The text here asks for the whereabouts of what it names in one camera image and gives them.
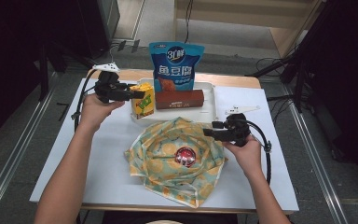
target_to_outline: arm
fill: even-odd
[[[60,164],[46,185],[34,223],[74,223],[86,186],[92,137],[112,110],[124,102],[103,104],[95,94],[86,97],[81,121]]]
[[[236,147],[229,142],[223,143],[223,146],[234,154],[249,180],[260,223],[290,224],[263,175],[260,144],[251,135],[246,138],[246,141],[247,144],[244,147]]]

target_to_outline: red round lid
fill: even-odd
[[[175,153],[175,161],[188,168],[196,162],[196,153],[191,147],[181,147]]]

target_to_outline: white bracket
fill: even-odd
[[[106,71],[106,72],[119,72],[120,69],[115,63],[106,63],[92,66],[92,69]]]
[[[232,109],[226,110],[226,114],[241,114],[260,109],[260,106],[232,106]]]

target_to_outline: person's left arm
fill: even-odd
[[[46,185],[34,223],[74,223],[83,201],[92,137],[103,120],[123,102],[103,104],[86,97],[82,117],[60,164]]]

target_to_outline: dark gray carpet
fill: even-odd
[[[148,49],[138,49],[137,52],[131,53],[131,48],[125,48],[113,54],[114,62],[120,68],[152,69]],[[59,118],[64,111],[64,106],[57,105],[57,103],[70,104],[72,102],[80,79],[88,71],[83,65],[70,58],[65,58],[65,60],[68,62],[68,69],[65,74],[61,74],[59,85],[48,109],[0,202],[0,223],[33,222],[36,204],[28,200],[62,125]],[[95,61],[110,63],[111,58],[106,53]],[[257,61],[258,59],[235,56],[204,55],[197,71],[228,75],[252,74],[256,71]],[[270,61],[263,61],[259,66],[263,67],[268,64]],[[260,80],[267,96],[283,95],[282,84],[276,77],[261,77]],[[36,88],[0,130],[0,171],[34,112],[38,94],[39,89]],[[273,118],[282,103],[277,103],[274,111],[271,112]],[[275,102],[270,102],[270,108],[274,104]],[[339,198],[358,199],[358,166],[353,163],[334,161],[318,120],[307,110],[304,110],[304,116]],[[276,131],[300,208],[300,211],[292,214],[290,218],[295,223],[334,223],[290,109],[284,110],[277,118]],[[358,223],[358,203],[346,203],[344,209],[350,223]],[[92,211],[87,223],[98,223],[101,218],[101,211]],[[239,215],[239,220],[240,223],[255,224],[257,216]]]

